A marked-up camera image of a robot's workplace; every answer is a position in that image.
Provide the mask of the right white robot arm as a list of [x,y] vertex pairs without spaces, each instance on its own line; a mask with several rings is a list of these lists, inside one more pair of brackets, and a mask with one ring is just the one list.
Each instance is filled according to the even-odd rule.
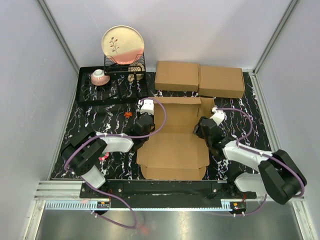
[[256,192],[269,195],[284,205],[304,193],[307,180],[286,151],[261,151],[244,146],[235,138],[225,136],[217,122],[205,116],[199,119],[193,134],[205,140],[214,156],[241,163],[257,172],[238,172],[229,177],[231,183],[227,185],[227,192],[230,197],[236,199],[244,192]]

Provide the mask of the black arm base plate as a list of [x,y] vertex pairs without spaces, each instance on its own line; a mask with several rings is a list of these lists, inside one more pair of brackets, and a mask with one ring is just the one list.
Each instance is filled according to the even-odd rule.
[[222,199],[253,200],[257,197],[255,192],[241,192],[226,181],[200,180],[120,180],[108,179],[99,188],[100,191],[113,194],[122,199],[132,196],[184,196],[196,195]]

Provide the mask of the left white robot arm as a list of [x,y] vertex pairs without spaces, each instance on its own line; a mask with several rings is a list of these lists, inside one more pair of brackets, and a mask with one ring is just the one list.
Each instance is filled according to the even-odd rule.
[[134,153],[143,146],[154,130],[154,118],[148,114],[139,116],[128,134],[107,134],[84,128],[61,150],[64,168],[88,182],[91,185],[90,192],[95,197],[103,198],[108,193],[108,186],[104,175],[96,166],[98,158],[105,159],[113,152]]

